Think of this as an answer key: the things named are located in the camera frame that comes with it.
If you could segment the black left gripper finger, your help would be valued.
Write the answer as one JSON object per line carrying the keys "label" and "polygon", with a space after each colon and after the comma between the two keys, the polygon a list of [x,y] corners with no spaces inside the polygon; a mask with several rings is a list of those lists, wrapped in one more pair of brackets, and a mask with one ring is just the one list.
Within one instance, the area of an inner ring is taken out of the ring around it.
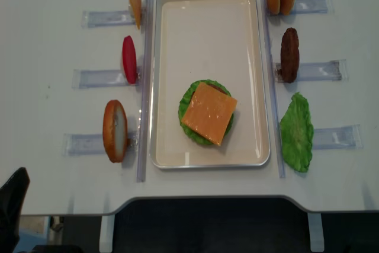
{"label": "black left gripper finger", "polygon": [[20,216],[29,184],[28,172],[21,167],[1,187],[1,252],[13,252],[20,239]]}

